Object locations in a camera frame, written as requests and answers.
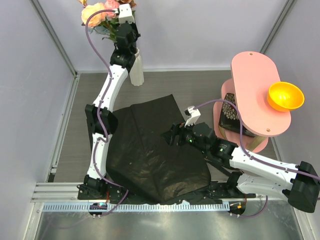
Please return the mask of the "blue artificial flower stem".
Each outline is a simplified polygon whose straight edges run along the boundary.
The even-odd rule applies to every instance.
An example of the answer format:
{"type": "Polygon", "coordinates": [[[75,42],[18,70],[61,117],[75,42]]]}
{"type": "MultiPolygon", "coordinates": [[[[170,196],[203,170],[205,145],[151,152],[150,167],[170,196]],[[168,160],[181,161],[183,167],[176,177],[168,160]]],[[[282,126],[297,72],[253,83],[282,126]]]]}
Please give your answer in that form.
{"type": "Polygon", "coordinates": [[[93,29],[99,35],[108,35],[108,36],[110,35],[110,31],[108,30],[108,28],[102,25],[96,26],[93,29]]]}

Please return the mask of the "black ribbon gold lettering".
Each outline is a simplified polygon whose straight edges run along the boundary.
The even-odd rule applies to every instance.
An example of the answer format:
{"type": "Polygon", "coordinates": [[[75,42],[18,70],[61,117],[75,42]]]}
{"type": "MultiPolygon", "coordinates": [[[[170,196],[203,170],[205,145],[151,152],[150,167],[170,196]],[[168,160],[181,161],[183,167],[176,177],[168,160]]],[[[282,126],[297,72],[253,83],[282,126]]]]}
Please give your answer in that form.
{"type": "Polygon", "coordinates": [[[231,166],[224,166],[221,161],[219,161],[218,159],[215,159],[212,156],[205,155],[204,159],[208,164],[210,164],[212,167],[214,167],[215,169],[217,169],[219,172],[221,172],[222,174],[224,174],[227,177],[230,177],[232,174],[231,172],[229,172],[229,170],[239,171],[238,169],[233,168],[231,166]]]}

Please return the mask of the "black wrapping paper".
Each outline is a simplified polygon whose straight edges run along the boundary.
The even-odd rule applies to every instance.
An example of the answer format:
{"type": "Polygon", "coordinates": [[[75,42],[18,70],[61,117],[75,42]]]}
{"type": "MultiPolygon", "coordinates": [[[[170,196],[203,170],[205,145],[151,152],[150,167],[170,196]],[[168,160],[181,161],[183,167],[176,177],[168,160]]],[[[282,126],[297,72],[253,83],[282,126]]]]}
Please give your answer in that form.
{"type": "Polygon", "coordinates": [[[107,193],[105,175],[148,202],[166,203],[207,187],[211,174],[202,153],[190,145],[169,146],[162,134],[184,118],[173,95],[113,112],[118,127],[109,140],[106,165],[84,184],[91,199],[107,193]]]}

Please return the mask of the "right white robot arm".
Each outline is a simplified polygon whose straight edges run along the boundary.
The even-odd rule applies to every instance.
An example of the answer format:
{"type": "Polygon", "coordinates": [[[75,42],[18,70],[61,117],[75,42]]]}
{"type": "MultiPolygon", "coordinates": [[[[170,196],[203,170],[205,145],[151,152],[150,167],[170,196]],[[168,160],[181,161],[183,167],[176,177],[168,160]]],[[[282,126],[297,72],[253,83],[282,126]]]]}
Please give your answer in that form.
{"type": "Polygon", "coordinates": [[[192,126],[173,124],[161,137],[170,146],[188,144],[196,148],[210,165],[228,175],[225,190],[230,197],[265,195],[285,200],[300,211],[315,212],[320,178],[308,162],[296,165],[244,150],[217,137],[204,122],[192,126]]]}

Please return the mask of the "pink artificial flower stem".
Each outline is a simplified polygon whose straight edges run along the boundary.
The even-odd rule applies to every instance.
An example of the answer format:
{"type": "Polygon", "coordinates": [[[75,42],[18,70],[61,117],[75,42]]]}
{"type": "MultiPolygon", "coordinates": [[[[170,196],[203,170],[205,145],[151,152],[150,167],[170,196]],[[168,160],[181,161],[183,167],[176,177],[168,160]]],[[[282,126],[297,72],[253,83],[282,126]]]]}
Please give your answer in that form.
{"type": "MultiPolygon", "coordinates": [[[[106,0],[104,4],[104,7],[106,10],[118,9],[119,6],[120,6],[120,3],[117,0],[106,0]]],[[[112,12],[106,12],[105,14],[109,19],[114,19],[116,17],[116,14],[112,12]]]]}

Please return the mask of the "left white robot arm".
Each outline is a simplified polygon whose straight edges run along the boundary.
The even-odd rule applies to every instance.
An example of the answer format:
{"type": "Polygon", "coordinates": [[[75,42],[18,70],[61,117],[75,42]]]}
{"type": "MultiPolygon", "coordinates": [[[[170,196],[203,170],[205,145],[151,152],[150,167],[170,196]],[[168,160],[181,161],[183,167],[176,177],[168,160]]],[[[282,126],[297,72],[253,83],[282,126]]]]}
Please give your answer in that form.
{"type": "Polygon", "coordinates": [[[116,29],[115,49],[110,57],[107,78],[92,104],[85,107],[91,160],[83,183],[77,186],[79,200],[100,200],[107,194],[107,154],[112,135],[118,128],[113,114],[115,100],[136,61],[136,41],[140,37],[135,23],[122,23],[116,29]]]}

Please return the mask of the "rust brown flower stem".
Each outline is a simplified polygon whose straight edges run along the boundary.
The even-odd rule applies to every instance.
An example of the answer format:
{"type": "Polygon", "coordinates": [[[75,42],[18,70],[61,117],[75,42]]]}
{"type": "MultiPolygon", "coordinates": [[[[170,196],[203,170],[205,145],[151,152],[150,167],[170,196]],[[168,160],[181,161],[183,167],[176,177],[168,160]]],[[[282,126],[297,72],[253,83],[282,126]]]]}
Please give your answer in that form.
{"type": "Polygon", "coordinates": [[[134,8],[137,6],[134,0],[118,0],[120,4],[129,4],[131,8],[134,8]]]}

